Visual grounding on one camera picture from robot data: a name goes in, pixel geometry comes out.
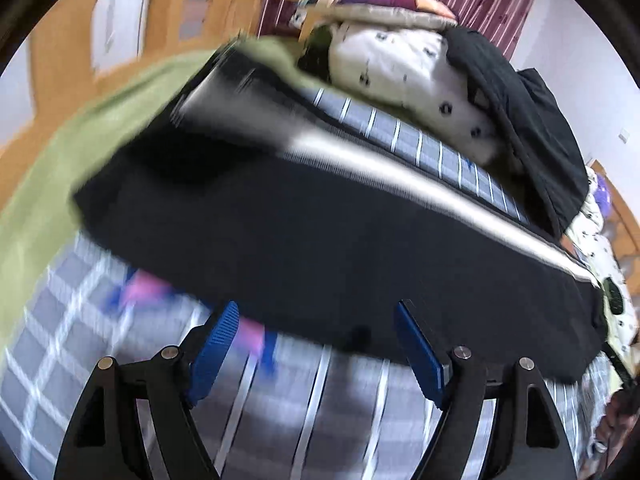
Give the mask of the person right hand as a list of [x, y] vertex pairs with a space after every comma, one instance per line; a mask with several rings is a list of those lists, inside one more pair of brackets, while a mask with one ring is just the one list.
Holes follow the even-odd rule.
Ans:
[[606, 404], [604, 415], [597, 426], [596, 450], [602, 452], [609, 463], [620, 452], [639, 418], [639, 411], [631, 411], [630, 406], [630, 393], [618, 390]]

